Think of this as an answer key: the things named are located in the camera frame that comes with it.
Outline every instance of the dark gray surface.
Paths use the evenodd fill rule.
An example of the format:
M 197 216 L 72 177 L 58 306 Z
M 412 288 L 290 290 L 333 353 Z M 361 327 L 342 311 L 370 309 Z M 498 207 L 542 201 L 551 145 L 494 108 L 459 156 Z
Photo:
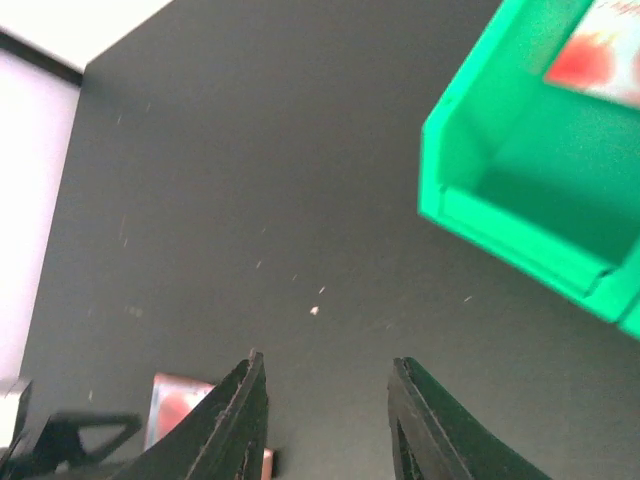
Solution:
M 255 347 L 283 478 L 389 479 L 413 355 L 556 478 L 640 478 L 640 345 L 415 213 L 421 124 L 497 3 L 178 0 L 93 62 L 34 411 L 146 412 L 156 371 Z

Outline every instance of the green plastic bin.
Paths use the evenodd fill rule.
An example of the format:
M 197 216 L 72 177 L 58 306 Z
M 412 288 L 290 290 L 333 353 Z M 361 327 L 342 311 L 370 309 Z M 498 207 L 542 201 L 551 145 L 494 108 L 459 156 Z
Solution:
M 640 110 L 543 80 L 591 3 L 502 3 L 424 126 L 419 211 L 640 336 Z

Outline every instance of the dust speck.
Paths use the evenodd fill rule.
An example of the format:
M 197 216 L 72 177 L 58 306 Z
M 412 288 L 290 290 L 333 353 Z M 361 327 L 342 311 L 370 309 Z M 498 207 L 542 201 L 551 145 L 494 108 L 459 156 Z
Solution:
M 122 216 L 122 221 L 120 222 L 120 234 L 118 235 L 118 240 L 122 240 L 122 235 L 124 234 L 124 222 L 127 220 L 127 214 Z

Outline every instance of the white wall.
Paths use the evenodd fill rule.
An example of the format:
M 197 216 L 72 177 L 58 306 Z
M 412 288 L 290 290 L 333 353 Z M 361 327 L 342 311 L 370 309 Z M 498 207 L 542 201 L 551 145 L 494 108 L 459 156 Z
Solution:
M 0 0 L 0 28 L 84 71 L 171 0 Z
M 20 371 L 79 95 L 0 50 L 0 378 Z

